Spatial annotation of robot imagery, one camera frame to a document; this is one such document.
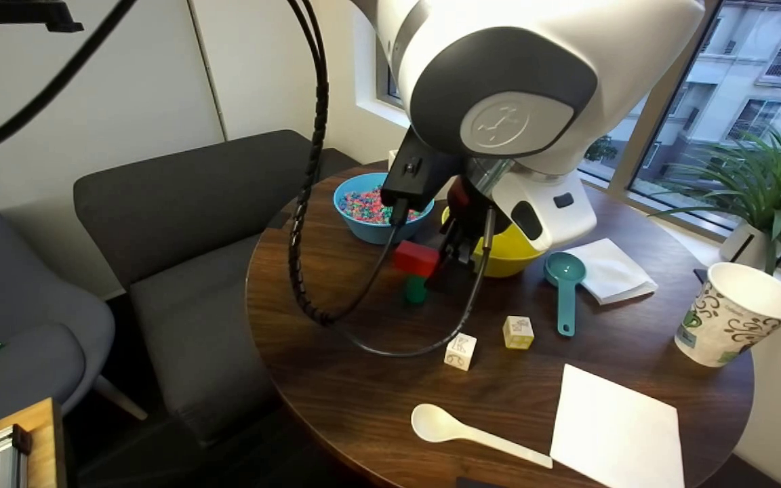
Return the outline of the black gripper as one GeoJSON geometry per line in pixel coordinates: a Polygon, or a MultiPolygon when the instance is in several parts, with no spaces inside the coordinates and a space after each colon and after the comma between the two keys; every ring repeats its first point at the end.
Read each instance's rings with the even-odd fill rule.
{"type": "Polygon", "coordinates": [[[447,220],[440,225],[440,255],[455,263],[470,263],[475,250],[490,255],[496,231],[494,202],[467,179],[455,179],[447,190],[447,220]]]}

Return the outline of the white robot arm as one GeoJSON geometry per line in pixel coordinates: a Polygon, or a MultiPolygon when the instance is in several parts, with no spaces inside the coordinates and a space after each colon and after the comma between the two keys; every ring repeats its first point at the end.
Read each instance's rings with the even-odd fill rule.
{"type": "Polygon", "coordinates": [[[458,175],[482,239],[538,253],[596,225],[574,167],[680,56],[703,0],[352,0],[372,22],[410,127],[383,198],[425,206],[458,175]]]}

